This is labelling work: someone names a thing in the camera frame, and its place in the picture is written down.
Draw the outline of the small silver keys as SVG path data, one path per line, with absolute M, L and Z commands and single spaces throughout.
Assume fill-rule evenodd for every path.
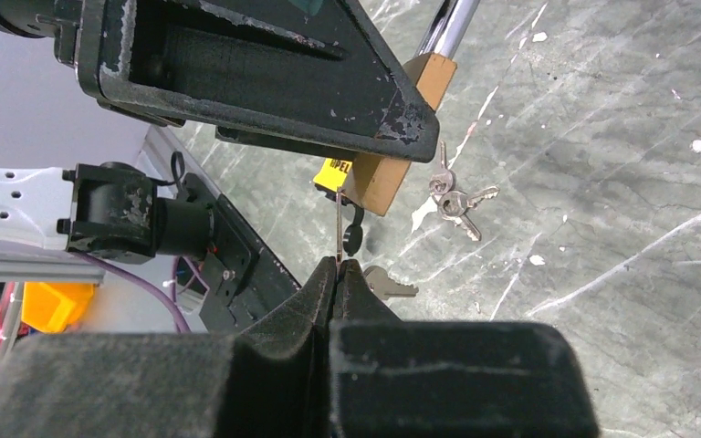
M 338 190 L 338 199 L 345 194 L 341 188 Z M 342 235 L 345 228 L 349 225 L 343 224 L 342 208 L 340 202 L 336 202 L 336 260 L 339 264 L 344 256 L 348 256 L 342 248 Z M 392 297 L 415 297 L 419 292 L 419 288 L 414 285 L 406 285 L 397 282 L 390 277 L 388 271 L 380 266 L 368 266 L 363 271 L 363 276 L 372 291 L 372 293 L 380 300 L 387 300 Z

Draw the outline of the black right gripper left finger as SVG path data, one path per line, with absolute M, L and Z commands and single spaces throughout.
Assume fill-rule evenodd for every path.
M 0 366 L 0 437 L 329 437 L 338 266 L 224 333 L 31 336 Z

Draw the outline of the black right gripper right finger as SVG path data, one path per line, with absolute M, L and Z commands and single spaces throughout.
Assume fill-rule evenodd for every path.
M 596 437 L 570 343 L 548 324 L 403 321 L 330 260 L 333 437 Z

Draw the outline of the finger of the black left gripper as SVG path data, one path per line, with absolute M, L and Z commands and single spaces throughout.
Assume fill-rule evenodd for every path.
M 375 138 L 393 107 L 425 102 L 357 1 L 85 1 L 76 70 L 104 103 L 227 141 L 427 162 Z

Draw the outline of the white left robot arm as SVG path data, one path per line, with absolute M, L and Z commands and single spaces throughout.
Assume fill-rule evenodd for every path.
M 51 38 L 101 107 L 307 155 L 428 162 L 439 123 L 356 1 L 0 1 L 0 32 Z M 162 182 L 107 162 L 0 169 L 0 241 L 141 264 L 235 245 L 180 159 Z

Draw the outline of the large brass padlock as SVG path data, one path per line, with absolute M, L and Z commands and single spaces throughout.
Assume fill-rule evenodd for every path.
M 414 56 L 403 64 L 425 104 L 393 107 L 376 139 L 396 146 L 421 145 L 428 162 L 434 157 L 439 133 L 434 115 L 456 73 L 454 56 L 479 4 L 478 0 L 457 0 L 440 5 Z M 384 216 L 414 160 L 414 151 L 361 152 L 352 161 L 343 194 L 362 213 Z

